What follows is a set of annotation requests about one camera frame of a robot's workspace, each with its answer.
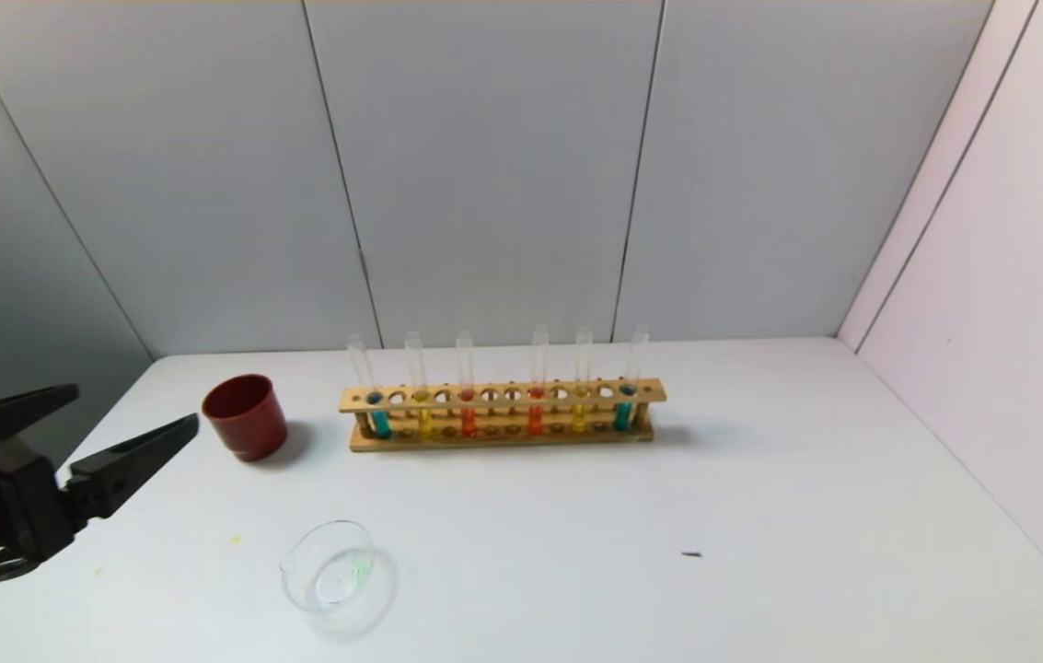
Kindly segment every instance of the white tabletop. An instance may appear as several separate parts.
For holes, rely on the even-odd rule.
[[[598,351],[622,372],[621,347]],[[401,351],[373,362],[406,377]],[[453,380],[451,351],[428,362]],[[476,369],[525,380],[529,351],[478,349]],[[349,452],[344,352],[167,358],[75,458],[248,372],[276,386],[286,448],[244,465],[204,425],[112,520],[0,584],[0,659],[1043,660],[1043,557],[835,341],[653,343],[651,444],[418,453]],[[396,584],[348,642],[308,627],[277,569],[337,517]]]

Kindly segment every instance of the test tube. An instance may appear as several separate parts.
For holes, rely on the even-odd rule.
[[[618,387],[618,393],[625,396],[636,394],[635,383],[639,380],[639,361],[644,355],[644,347],[648,345],[648,325],[635,326],[635,335],[631,335],[631,343],[627,345],[627,370],[624,372],[624,383]],[[631,427],[631,403],[622,402],[615,407],[615,429],[627,431]]]
[[[592,335],[590,327],[579,327],[579,333],[575,337],[575,395],[578,398],[585,398],[591,395],[591,342]],[[587,408],[584,404],[577,404],[571,408],[573,418],[571,419],[571,431],[575,433],[585,433],[587,431]]]
[[[423,340],[419,332],[407,335],[407,366],[411,369],[411,384],[415,393],[411,395],[417,403],[426,403],[432,399],[428,391],[428,370],[423,367]],[[419,437],[430,438],[435,434],[432,423],[432,411],[419,410]]]
[[[459,362],[459,399],[470,402],[476,398],[476,380],[471,375],[471,332],[459,332],[455,339],[455,351]],[[459,411],[463,437],[476,437],[476,410],[471,407]]]
[[[349,360],[354,362],[354,373],[357,373],[357,380],[369,390],[369,393],[365,394],[365,402],[369,404],[382,402],[382,391],[378,391],[378,385],[373,383],[373,369],[370,368],[369,353],[365,351],[365,343],[362,343],[361,336],[349,337]],[[386,413],[371,412],[370,419],[373,419],[373,433],[383,440],[389,439],[390,420]]]
[[[533,360],[530,369],[530,398],[542,398],[545,395],[545,349],[550,347],[550,328],[538,324],[533,333]],[[541,434],[541,413],[545,410],[538,407],[530,408],[530,436]]]

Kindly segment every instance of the test tube rack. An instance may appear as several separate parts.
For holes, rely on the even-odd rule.
[[[579,387],[587,395],[577,396]],[[356,452],[452,448],[525,447],[601,444],[601,442],[652,441],[655,432],[648,407],[669,399],[656,378],[627,382],[598,378],[590,383],[545,383],[542,398],[532,398],[530,383],[484,383],[475,386],[475,397],[459,399],[455,385],[429,385],[428,395],[415,398],[412,387],[358,387],[341,394],[340,412],[356,416],[349,449]],[[615,429],[618,407],[630,403],[631,423]],[[572,429],[573,408],[584,407],[585,432]],[[541,407],[542,432],[530,433],[530,408]],[[459,411],[474,408],[476,432],[465,436]],[[419,434],[419,411],[432,413],[433,432]],[[383,413],[390,423],[387,437],[379,437],[371,415]]]

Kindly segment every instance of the gray wall panel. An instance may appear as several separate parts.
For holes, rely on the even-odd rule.
[[[298,3],[0,3],[0,94],[156,355],[377,333]]]
[[[831,336],[989,0],[670,0],[616,339]]]
[[[609,336],[660,3],[310,3],[387,345]]]
[[[149,364],[0,102],[0,398],[78,383],[23,436],[62,462]]]

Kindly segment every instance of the red liquid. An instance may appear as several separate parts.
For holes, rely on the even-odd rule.
[[[541,387],[530,388],[530,398],[542,398],[545,395],[545,390]],[[541,407],[531,407],[530,408],[530,436],[539,436],[541,434]]]
[[[476,391],[464,390],[459,392],[459,399],[462,401],[470,401],[471,398],[476,398]],[[459,411],[459,419],[463,421],[463,437],[475,438],[476,437],[476,411],[475,408],[465,408],[465,410]]]

